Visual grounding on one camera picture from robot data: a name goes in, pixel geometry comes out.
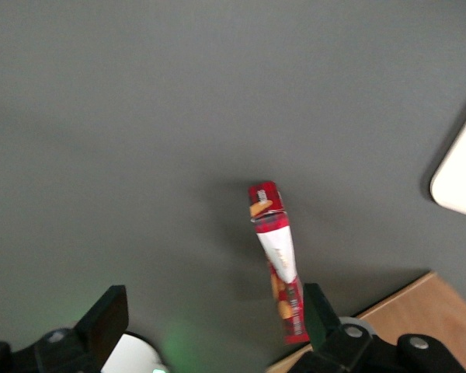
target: gray surface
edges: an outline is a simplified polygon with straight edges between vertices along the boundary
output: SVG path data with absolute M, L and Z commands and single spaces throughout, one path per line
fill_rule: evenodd
M 466 297 L 428 180 L 466 118 L 466 2 L 0 2 L 0 339 L 126 284 L 175 372 L 288 351 L 247 187 L 352 314 L 427 268 Z

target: red packaging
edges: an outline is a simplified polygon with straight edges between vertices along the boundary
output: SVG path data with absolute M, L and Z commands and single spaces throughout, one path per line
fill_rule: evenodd
M 309 341 L 304 326 L 304 301 L 295 267 L 290 224 L 276 184 L 249 188 L 250 213 L 259 241 L 268 257 L 273 297 L 283 320 L 285 343 Z

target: wooden floor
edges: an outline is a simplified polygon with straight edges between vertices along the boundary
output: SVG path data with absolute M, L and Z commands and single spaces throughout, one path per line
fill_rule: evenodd
M 466 369 L 466 302 L 436 273 L 429 273 L 358 316 L 381 339 L 396 344 L 402 334 L 426 334 L 442 341 Z M 311 346 L 270 366 L 286 373 Z

